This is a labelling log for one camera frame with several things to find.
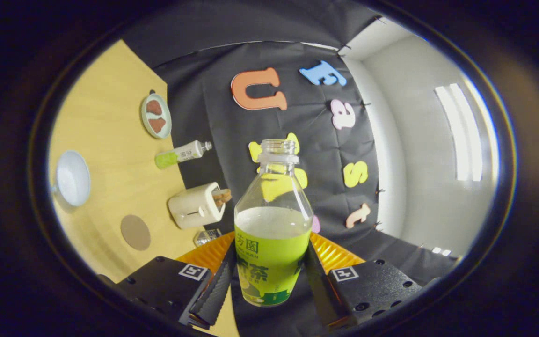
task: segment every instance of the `green tea bottle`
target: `green tea bottle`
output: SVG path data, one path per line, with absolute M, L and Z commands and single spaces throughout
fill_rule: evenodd
M 234 209 L 234 240 L 242 296 L 275 307 L 299 276 L 313 210 L 293 173 L 294 141 L 266 139 L 261 147 L 261 170 Z

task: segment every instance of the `plate with meat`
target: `plate with meat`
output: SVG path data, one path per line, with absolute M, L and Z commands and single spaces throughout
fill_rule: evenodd
M 163 98 L 151 90 L 141 107 L 143 125 L 155 138 L 165 138 L 172 131 L 172 119 Z

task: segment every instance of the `white plate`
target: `white plate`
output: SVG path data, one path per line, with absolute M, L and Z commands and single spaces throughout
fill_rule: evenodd
M 60 156 L 56 170 L 56 185 L 58 192 L 70 205 L 83 205 L 90 194 L 90 173 L 84 158 L 80 153 L 68 150 Z
M 159 105 L 161 106 L 161 116 L 147 112 L 147 103 L 151 101 L 157 101 L 159 103 Z M 165 125 L 161 128 L 159 133 L 156 133 L 151 127 L 151 125 L 149 125 L 148 119 L 158 119 L 160 117 L 165 119 Z M 141 118 L 143 119 L 143 125 L 145 126 L 147 131 L 151 134 L 151 136 L 154 136 L 155 138 L 163 139 L 169 136 L 169 133 L 172 131 L 172 119 L 169 114 L 168 105 L 158 94 L 151 94 L 147 98 L 145 98 L 145 100 L 143 101 L 143 105 L 141 106 Z

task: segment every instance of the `wooden table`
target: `wooden table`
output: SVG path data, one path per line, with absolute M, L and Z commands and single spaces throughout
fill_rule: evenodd
M 167 201 L 184 190 L 184 181 L 178 166 L 159 170 L 153 161 L 174 145 L 171 137 L 150 136 L 141 122 L 141 103 L 150 89 L 167 99 L 167 84 L 118 41 L 70 90 L 51 135 L 51 184 L 60 155 L 69 149 L 84 157 L 91 178 L 84 205 L 71 209 L 53 198 L 58 219 L 84 262 L 114 282 L 156 256 L 177 258 L 190 251 L 195 233 L 203 229 L 180 230 L 169 214 Z M 124 241 L 120 222 L 126 215 L 147 224 L 151 244 L 146 250 Z M 238 335 L 230 291 L 210 332 Z

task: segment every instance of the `brown circle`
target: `brown circle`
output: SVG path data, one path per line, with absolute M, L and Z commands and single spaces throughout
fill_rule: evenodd
M 151 244 L 151 234 L 143 219 L 136 215 L 126 215 L 120 224 L 126 243 L 137 251 L 144 251 Z

